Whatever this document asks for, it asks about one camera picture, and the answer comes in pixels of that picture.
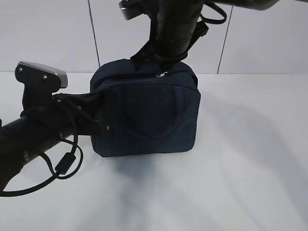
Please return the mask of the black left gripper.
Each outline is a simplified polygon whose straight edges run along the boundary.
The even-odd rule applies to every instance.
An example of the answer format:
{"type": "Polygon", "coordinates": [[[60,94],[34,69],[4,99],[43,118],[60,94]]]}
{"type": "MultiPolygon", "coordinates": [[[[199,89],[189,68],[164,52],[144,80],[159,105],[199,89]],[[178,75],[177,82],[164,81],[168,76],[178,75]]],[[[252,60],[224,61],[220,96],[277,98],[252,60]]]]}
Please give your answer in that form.
{"type": "Polygon", "coordinates": [[[82,136],[101,136],[109,129],[105,119],[96,117],[104,104],[104,93],[58,93],[49,104],[25,109],[21,116],[38,120],[53,132],[64,130],[82,136]]]}

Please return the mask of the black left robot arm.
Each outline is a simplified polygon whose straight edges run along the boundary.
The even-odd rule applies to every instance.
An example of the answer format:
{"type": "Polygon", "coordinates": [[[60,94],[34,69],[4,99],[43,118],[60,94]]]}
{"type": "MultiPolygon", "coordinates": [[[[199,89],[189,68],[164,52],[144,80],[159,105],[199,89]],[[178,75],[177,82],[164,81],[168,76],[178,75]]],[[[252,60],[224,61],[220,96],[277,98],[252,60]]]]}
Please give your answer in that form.
{"type": "Polygon", "coordinates": [[[105,104],[104,93],[55,94],[44,102],[26,104],[20,118],[0,128],[0,195],[16,197],[36,192],[55,179],[65,180],[77,173],[67,174],[74,163],[78,137],[101,136],[107,131],[104,120],[96,120],[105,104]],[[71,144],[56,167],[52,166],[47,150],[60,142],[71,144]],[[41,184],[19,191],[5,191],[9,181],[19,174],[24,165],[42,157],[51,176],[41,184]]]}

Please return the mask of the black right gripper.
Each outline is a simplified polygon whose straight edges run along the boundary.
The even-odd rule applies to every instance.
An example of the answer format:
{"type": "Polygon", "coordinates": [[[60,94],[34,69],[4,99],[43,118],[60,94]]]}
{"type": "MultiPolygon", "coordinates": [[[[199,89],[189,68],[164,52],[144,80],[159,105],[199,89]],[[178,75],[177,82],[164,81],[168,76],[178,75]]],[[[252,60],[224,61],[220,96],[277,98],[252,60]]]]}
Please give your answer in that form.
{"type": "Polygon", "coordinates": [[[159,0],[150,42],[130,58],[135,70],[156,63],[168,70],[185,59],[189,49],[208,32],[205,22],[198,20],[203,5],[203,0],[159,0]]]}

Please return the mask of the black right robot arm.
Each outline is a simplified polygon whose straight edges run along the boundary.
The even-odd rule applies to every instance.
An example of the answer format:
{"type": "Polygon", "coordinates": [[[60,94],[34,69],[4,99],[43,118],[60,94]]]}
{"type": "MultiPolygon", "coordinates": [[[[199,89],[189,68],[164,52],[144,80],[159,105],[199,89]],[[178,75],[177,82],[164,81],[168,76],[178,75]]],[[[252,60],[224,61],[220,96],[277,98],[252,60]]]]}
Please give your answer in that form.
{"type": "Polygon", "coordinates": [[[163,70],[185,59],[190,48],[208,31],[208,24],[226,22],[220,5],[264,11],[275,0],[141,0],[139,13],[150,18],[150,36],[145,45],[131,57],[136,68],[157,64],[163,70]]]}

